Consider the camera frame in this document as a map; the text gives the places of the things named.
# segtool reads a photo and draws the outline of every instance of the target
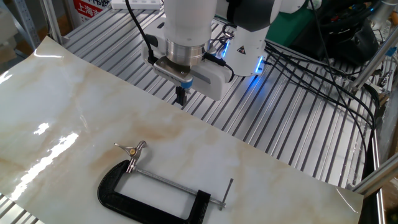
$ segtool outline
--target electronic cable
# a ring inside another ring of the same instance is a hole
[[[375,124],[375,119],[374,119],[374,115],[373,115],[372,111],[368,108],[368,106],[367,106],[365,103],[363,103],[360,99],[358,99],[356,96],[354,96],[353,94],[351,94],[348,90],[346,90],[346,89],[344,89],[343,87],[337,85],[335,82],[330,81],[329,79],[327,79],[327,78],[325,78],[325,77],[323,77],[323,76],[321,76],[321,75],[319,75],[319,74],[317,74],[317,73],[315,73],[315,72],[313,72],[313,71],[311,71],[311,70],[309,70],[309,69],[307,69],[307,68],[301,66],[300,64],[298,64],[298,63],[292,61],[292,60],[289,59],[288,57],[285,57],[281,52],[279,52],[279,51],[278,51],[277,49],[275,49],[273,46],[267,45],[266,50],[267,50],[267,49],[270,49],[271,51],[277,53],[277,54],[280,55],[284,60],[286,60],[288,63],[292,64],[293,66],[297,67],[298,69],[300,69],[300,70],[302,70],[302,71],[304,71],[304,72],[310,73],[310,74],[312,74],[312,75],[314,75],[314,76],[320,78],[321,80],[323,80],[323,81],[325,81],[325,82],[327,82],[327,83],[329,83],[329,84],[335,86],[337,89],[343,91],[344,93],[346,93],[349,97],[351,97],[352,99],[356,100],[356,101],[368,112],[368,114],[370,115],[370,117],[371,117],[371,119],[372,119],[372,123]]]
[[[305,80],[303,80],[302,78],[300,78],[298,75],[296,75],[293,71],[291,71],[291,69],[289,69],[286,65],[284,65],[275,55],[271,54],[270,51],[266,50],[267,53],[274,58],[274,60],[276,61],[276,63],[280,66],[282,66],[286,71],[288,71],[290,74],[292,74],[296,79],[298,79],[300,82],[304,83],[305,85],[300,84],[299,82],[296,82],[295,80],[293,80],[292,78],[290,78],[288,75],[286,75],[284,72],[282,72],[281,69],[279,69],[278,67],[275,67],[281,74],[283,74],[284,76],[286,76],[292,83],[312,92],[314,95],[320,96],[332,103],[335,103],[339,106],[342,106],[344,109],[346,110],[351,110],[354,114],[356,114],[357,116],[359,116],[360,118],[364,119],[365,122],[370,126],[373,127],[373,124],[371,122],[369,122],[364,116],[362,116],[361,114],[357,113],[356,111],[352,110],[351,108],[347,108],[345,107],[344,104],[340,103],[339,101],[336,101],[335,99],[333,99],[332,97],[320,92],[319,90],[317,90],[315,87],[311,86],[311,84],[309,84],[308,82],[306,82]]]
[[[337,90],[337,93],[338,93],[339,98],[342,100],[342,102],[344,103],[344,105],[348,108],[347,102],[345,102],[345,100],[344,100],[344,98],[343,98],[343,95],[342,95],[341,92],[340,92],[340,89],[337,87],[337,83],[336,83],[335,77],[331,74],[331,65],[330,65],[330,62],[329,62],[329,55],[328,55],[328,52],[327,52],[327,49],[326,49],[325,41],[323,40],[322,31],[321,31],[321,28],[320,28],[320,24],[319,24],[317,12],[315,11],[315,7],[314,7],[314,5],[313,5],[313,1],[312,1],[312,0],[310,0],[310,3],[311,3],[311,7],[312,7],[313,14],[314,14],[314,16],[315,16],[315,22],[316,22],[316,25],[317,25],[319,38],[321,39],[321,43],[322,43],[323,49],[324,49],[324,51],[325,51],[326,62],[327,62],[328,67],[329,67],[330,77],[331,77],[331,79],[332,79],[332,81],[333,81],[333,83],[334,83],[334,86],[336,87],[336,90]],[[359,125],[358,121],[355,119],[355,116],[354,116],[354,114],[352,113],[352,111],[351,111],[351,110],[348,110],[348,112],[349,112],[350,115],[353,117],[354,122],[355,122],[355,124],[356,124],[357,127],[358,127],[358,131],[359,131],[359,134],[361,135],[361,139],[362,139],[361,142],[362,142],[363,147],[364,147],[365,152],[366,152],[366,151],[367,151],[367,147],[366,147],[366,143],[365,143],[365,139],[364,139],[364,134],[363,134],[363,132],[362,132],[362,130],[361,130],[361,126]]]
[[[142,30],[142,27],[141,27],[140,23],[138,22],[136,16],[132,12],[129,0],[124,0],[124,2],[126,3],[127,10],[129,11],[130,16],[132,17],[133,21],[136,23],[136,26],[137,26],[139,32],[141,33],[141,36],[144,39],[144,42],[148,46],[148,55],[149,55],[148,56],[148,62],[151,63],[151,64],[154,64],[157,61],[157,58],[155,58],[155,56],[154,56],[154,51],[152,50],[152,47],[150,46],[148,38],[145,35],[144,31]]]

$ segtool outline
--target white marble sheet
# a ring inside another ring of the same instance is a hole
[[[363,197],[315,180],[45,39],[0,76],[0,192],[44,223],[134,223],[103,207],[105,173],[138,166],[222,200],[207,223],[358,223]],[[139,174],[118,190],[186,218],[193,197]]]

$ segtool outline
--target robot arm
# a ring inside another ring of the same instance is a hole
[[[176,85],[177,103],[181,105],[186,102],[189,88],[214,100],[222,99],[232,73],[220,65],[226,62],[241,76],[262,73],[265,36],[281,6],[282,0],[166,0],[166,18],[159,18],[146,28],[146,36],[159,58],[153,64],[155,73]],[[204,57],[209,56],[211,21],[216,13],[237,25],[234,38],[221,54],[223,63]],[[144,60],[147,51],[143,43]]]

